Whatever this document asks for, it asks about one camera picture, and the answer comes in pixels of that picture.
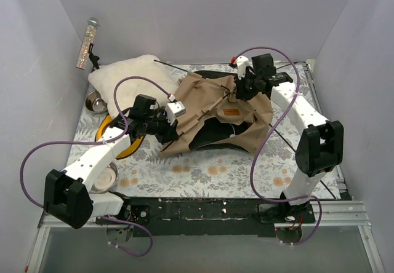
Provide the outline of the beige pet tent fabric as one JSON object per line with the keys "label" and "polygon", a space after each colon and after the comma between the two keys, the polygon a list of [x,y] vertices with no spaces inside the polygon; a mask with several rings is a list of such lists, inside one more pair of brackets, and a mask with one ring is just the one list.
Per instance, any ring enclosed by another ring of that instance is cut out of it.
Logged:
{"label": "beige pet tent fabric", "polygon": [[273,119],[271,101],[258,93],[249,101],[236,98],[235,74],[189,72],[175,97],[186,109],[178,117],[179,139],[165,144],[160,156],[197,149],[235,148],[256,153]]}

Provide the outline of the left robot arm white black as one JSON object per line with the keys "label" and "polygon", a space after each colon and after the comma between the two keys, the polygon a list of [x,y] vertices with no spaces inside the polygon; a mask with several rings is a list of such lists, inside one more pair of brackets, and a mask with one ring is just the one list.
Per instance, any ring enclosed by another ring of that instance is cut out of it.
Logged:
{"label": "left robot arm white black", "polygon": [[182,102],[174,96],[159,108],[155,98],[138,95],[133,107],[121,111],[110,122],[97,144],[63,170],[48,173],[44,211],[75,229],[83,227],[90,218],[101,216],[126,223],[131,216],[130,207],[125,205],[127,198],[110,191],[91,193],[96,179],[140,137],[154,135],[161,143],[177,140],[177,118],[185,112]]}

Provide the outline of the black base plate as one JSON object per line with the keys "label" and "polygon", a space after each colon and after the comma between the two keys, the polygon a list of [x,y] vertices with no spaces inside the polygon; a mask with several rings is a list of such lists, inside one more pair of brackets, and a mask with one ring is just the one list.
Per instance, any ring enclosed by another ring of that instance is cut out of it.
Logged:
{"label": "black base plate", "polygon": [[256,235],[274,237],[275,228],[298,231],[311,224],[357,220],[360,208],[344,201],[313,200],[299,207],[260,199],[132,197],[125,216],[97,217],[98,224],[124,224],[134,237],[167,235]]}

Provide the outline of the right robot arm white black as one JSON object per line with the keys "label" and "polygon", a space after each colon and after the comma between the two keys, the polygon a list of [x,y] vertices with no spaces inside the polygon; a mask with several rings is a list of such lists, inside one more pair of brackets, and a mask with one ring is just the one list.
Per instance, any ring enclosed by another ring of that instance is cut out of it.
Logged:
{"label": "right robot arm white black", "polygon": [[291,183],[279,199],[258,196],[266,202],[281,204],[278,213],[283,221],[295,221],[301,214],[300,205],[310,200],[319,181],[342,163],[344,127],[339,121],[330,121],[316,111],[299,92],[300,78],[277,72],[269,53],[252,59],[238,55],[231,59],[230,66],[237,70],[235,83],[238,98],[262,93],[282,109],[282,115],[269,134],[285,117],[300,133],[295,151],[297,170]]}

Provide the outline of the white fluffy cushion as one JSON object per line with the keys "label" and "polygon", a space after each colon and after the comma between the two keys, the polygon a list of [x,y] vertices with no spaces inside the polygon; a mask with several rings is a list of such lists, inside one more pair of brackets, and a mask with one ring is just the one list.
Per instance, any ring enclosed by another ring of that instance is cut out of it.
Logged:
{"label": "white fluffy cushion", "polygon": [[118,115],[116,101],[124,110],[134,104],[137,95],[143,94],[155,98],[163,106],[168,99],[161,89],[171,94],[176,92],[178,83],[158,60],[154,55],[142,55],[102,65],[88,75],[90,84],[98,90],[112,118]]}

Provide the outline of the floral table mat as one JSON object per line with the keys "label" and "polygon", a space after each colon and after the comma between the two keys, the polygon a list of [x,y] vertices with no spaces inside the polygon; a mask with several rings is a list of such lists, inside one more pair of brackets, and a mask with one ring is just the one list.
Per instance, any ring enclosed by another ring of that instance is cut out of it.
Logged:
{"label": "floral table mat", "polygon": [[[301,78],[299,92],[313,106],[316,98],[310,87],[305,62],[296,67]],[[75,141],[94,140],[106,113],[92,113],[82,107]],[[277,198],[289,186],[296,171],[294,152],[300,135],[286,117],[269,138],[254,169],[254,186],[259,194]],[[255,197],[249,172],[253,156],[238,149],[208,149],[178,156],[159,157],[161,145],[147,136],[130,157],[117,160],[118,179],[114,191],[137,197]],[[341,199],[337,171],[328,173],[313,190],[319,199]]]}

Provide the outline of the steel bowl at back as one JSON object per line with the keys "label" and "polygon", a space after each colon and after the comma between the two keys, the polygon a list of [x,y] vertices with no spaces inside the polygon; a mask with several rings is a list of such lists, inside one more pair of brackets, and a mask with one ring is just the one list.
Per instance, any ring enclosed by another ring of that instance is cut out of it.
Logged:
{"label": "steel bowl at back", "polygon": [[107,111],[107,104],[97,90],[88,94],[85,100],[85,107],[93,113],[104,113]]}

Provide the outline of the glitter microphone toy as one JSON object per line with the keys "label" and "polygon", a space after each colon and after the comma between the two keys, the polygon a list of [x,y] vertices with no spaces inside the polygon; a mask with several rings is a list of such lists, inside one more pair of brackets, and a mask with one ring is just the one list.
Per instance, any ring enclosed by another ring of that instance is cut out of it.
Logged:
{"label": "glitter microphone toy", "polygon": [[91,17],[90,19],[88,19],[87,28],[85,30],[84,38],[82,40],[81,48],[76,62],[76,67],[78,69],[85,70],[87,66],[89,55],[91,54],[94,45],[94,39],[99,26],[99,21],[95,17]]}

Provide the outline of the steel bowl near front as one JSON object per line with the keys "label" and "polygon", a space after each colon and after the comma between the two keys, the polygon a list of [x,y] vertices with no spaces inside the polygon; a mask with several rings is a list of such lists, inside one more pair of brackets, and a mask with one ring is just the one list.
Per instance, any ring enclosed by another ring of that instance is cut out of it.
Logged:
{"label": "steel bowl near front", "polygon": [[90,190],[93,194],[102,194],[108,192],[115,184],[118,179],[118,168],[114,162],[111,162],[104,171],[97,177],[92,189]]}

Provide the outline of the steel bowl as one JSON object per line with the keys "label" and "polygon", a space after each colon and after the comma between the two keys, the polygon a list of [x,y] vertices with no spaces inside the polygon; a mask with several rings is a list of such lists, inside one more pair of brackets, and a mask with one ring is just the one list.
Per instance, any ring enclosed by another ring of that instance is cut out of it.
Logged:
{"label": "steel bowl", "polygon": [[85,100],[85,107],[93,113],[104,113],[107,111],[107,104],[97,90],[88,94]]}
{"label": "steel bowl", "polygon": [[114,162],[111,162],[104,171],[97,177],[92,189],[90,190],[93,194],[102,194],[108,192],[115,184],[118,179],[118,168]]}

